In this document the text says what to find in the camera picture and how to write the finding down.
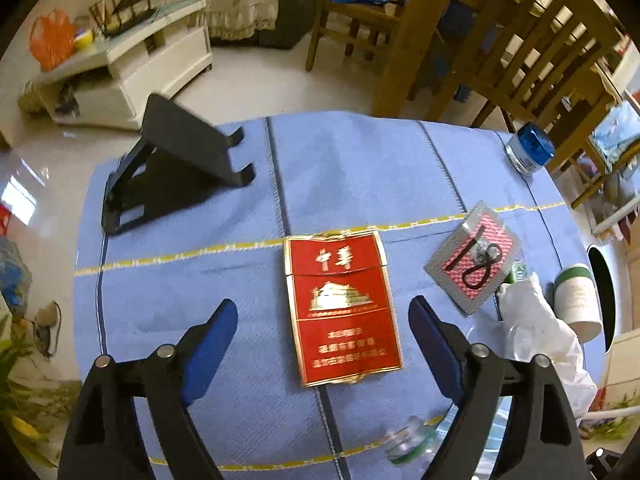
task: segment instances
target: metal bolt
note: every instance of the metal bolt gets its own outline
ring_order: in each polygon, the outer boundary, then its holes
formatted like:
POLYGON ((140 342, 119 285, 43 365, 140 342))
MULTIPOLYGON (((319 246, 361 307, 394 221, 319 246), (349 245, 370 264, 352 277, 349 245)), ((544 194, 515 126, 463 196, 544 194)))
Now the metal bolt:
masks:
POLYGON ((474 343, 471 345, 471 353, 476 357, 487 357, 489 355, 489 347, 482 343, 474 343))
POLYGON ((549 359, 546 355, 544 354, 538 354, 536 355, 533 360, 536 362, 536 364, 542 368, 548 368, 548 366, 551 364, 551 359, 549 359))
POLYGON ((171 357, 172 355, 174 355, 174 353, 175 346, 173 345, 162 345, 158 347, 158 350, 156 350, 156 355, 164 359, 171 357))
POLYGON ((107 354, 103 354, 98 356, 95 359, 94 364, 98 367, 98 368, 106 368, 107 366, 109 366, 109 363, 111 362, 111 357, 108 356, 107 354))

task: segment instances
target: gold building illustration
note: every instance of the gold building illustration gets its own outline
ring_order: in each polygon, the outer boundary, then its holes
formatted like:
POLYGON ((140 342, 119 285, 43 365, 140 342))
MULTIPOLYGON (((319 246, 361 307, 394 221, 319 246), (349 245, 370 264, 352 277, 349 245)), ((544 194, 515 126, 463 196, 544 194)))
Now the gold building illustration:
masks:
POLYGON ((326 282, 320 288, 314 287, 311 292, 314 296, 310 310, 334 310, 372 303, 368 294, 360 294, 351 285, 326 282))

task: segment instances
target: black oval hole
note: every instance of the black oval hole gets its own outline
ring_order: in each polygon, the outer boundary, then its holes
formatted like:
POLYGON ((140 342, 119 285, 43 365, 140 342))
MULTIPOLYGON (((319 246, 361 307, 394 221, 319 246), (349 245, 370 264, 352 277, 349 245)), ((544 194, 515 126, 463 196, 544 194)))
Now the black oval hole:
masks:
POLYGON ((616 296, 613 292, 613 282, 609 267, 602 256, 599 248, 589 247, 587 251, 591 270, 596 281, 598 296, 600 298, 600 309, 602 311, 602 330, 604 331, 605 352, 611 348, 613 333, 616 329, 616 296))

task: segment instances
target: orange plastic bag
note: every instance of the orange plastic bag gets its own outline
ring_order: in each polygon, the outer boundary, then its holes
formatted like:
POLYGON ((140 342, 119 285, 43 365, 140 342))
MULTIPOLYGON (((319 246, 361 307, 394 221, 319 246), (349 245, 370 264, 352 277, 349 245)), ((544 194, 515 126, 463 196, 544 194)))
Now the orange plastic bag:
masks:
POLYGON ((40 16, 31 27, 29 50, 44 72, 57 67, 74 52, 76 28, 60 9, 40 16))

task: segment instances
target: blue tablecloth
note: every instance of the blue tablecloth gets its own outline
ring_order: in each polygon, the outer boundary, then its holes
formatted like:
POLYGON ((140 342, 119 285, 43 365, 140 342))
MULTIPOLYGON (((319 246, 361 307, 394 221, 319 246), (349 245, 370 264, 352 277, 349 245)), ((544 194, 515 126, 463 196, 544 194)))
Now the blue tablecloth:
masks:
MULTIPOLYGON (((177 342, 188 326, 231 298, 238 332, 207 395, 190 407, 224 476, 399 478, 375 442, 410 415, 430 418, 449 406, 409 329, 411 298, 423 294, 441 319, 463 333, 474 324, 488 326, 485 342, 500 343, 491 330, 499 324, 494 298, 475 316, 463 317, 424 271, 433 251, 466 211, 485 200, 520 237, 527 267, 552 300, 558 270, 588 264, 574 220, 545 171, 525 181, 511 166, 506 134, 344 112, 241 124, 246 136, 231 150, 232 163, 239 170, 253 162, 254 182, 221 188, 202 205, 110 238, 102 272, 101 201, 116 161, 95 170, 74 281, 82 373, 103 352, 100 342, 118 361, 144 357, 159 344, 177 342), (281 239, 363 226, 381 231, 404 369, 355 385, 303 388, 281 239)), ((604 338, 588 343, 585 352, 597 381, 604 338)), ((145 402, 138 403, 138 416, 155 473, 169 478, 145 402)))

